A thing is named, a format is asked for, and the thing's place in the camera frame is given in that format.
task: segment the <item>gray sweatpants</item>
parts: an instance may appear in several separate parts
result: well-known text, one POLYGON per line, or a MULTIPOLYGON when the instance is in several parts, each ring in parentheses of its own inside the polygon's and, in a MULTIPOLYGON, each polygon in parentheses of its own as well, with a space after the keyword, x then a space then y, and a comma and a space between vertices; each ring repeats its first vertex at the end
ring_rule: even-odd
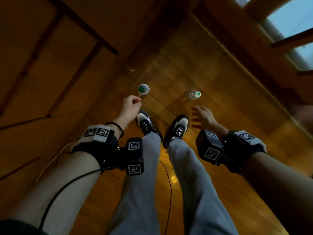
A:
MULTIPOLYGON (((155 133, 143 137, 145 172, 125 177, 108 234, 160 235, 155 208, 160 145, 160 137, 155 133)), ((185 234, 238 234, 194 151, 184 141, 174 139, 167 153, 182 188, 185 234)))

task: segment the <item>forearm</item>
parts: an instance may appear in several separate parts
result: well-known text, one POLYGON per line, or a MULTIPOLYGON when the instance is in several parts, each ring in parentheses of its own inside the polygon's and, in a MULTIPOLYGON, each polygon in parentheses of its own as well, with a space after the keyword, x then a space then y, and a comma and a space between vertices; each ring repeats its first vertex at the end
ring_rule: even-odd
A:
POLYGON ((242 170, 290 235, 312 234, 311 178, 264 153, 253 154, 242 170))
MULTIPOLYGON (((56 192, 72 179, 99 169, 96 159, 85 152, 73 153, 18 204, 11 219, 39 226, 44 211, 56 192)), ((54 201, 45 221, 49 235, 69 234, 76 216, 96 183, 100 172, 88 175, 69 185, 54 201)))

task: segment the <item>white cable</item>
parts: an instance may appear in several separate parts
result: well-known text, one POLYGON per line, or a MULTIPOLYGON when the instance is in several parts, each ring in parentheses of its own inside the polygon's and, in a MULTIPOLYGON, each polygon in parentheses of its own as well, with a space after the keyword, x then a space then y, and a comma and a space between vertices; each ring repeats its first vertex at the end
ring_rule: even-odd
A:
MULTIPOLYGON (((53 158, 51 162, 53 162, 54 159, 56 159, 56 158, 63 152, 63 150, 64 150, 67 146, 69 146, 69 145, 71 145, 71 144, 74 144, 74 143, 75 143, 75 142, 71 142, 71 143, 69 143, 68 145, 64 146, 64 148, 62 148, 62 150, 60 151, 60 153, 59 153, 55 158, 53 158)), ((49 164, 45 166, 45 168, 42 170, 42 172, 40 173, 40 175, 39 175, 39 177, 37 178, 37 180, 36 180, 35 183, 37 183, 37 181, 39 180, 39 178, 41 177, 41 175, 44 173, 44 170, 51 164, 51 162, 49 162, 49 164)))

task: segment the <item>sneaker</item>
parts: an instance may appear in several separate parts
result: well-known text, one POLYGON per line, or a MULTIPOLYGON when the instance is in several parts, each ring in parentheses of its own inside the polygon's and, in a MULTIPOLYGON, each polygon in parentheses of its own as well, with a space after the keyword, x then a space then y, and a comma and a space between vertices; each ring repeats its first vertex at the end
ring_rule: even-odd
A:
POLYGON ((162 142, 163 136, 152 124, 152 121, 148 113, 144 112, 143 110, 140 110, 136 117, 136 123, 138 127, 141 128, 144 135, 154 132, 161 138, 162 142))
POLYGON ((182 137, 184 136, 188 129, 188 126, 189 126, 189 117, 187 115, 178 116, 174 120, 172 126, 170 127, 164 138, 163 141, 164 148, 167 149, 167 146, 172 139, 174 138, 182 139, 182 137))

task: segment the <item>bracelet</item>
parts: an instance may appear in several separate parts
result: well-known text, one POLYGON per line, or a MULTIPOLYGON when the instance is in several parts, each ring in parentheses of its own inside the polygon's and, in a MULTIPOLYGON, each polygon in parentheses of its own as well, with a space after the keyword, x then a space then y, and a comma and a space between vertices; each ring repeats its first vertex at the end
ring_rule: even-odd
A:
POLYGON ((117 124, 117 123, 115 123, 115 122, 107 122, 105 125, 108 125, 108 124, 114 124, 116 127, 118 127, 119 128, 119 130, 120 130, 120 132, 121 132, 121 134, 120 134, 120 137, 119 138, 121 138, 121 137, 123 137, 124 136, 124 131, 122 130, 122 128, 117 124))

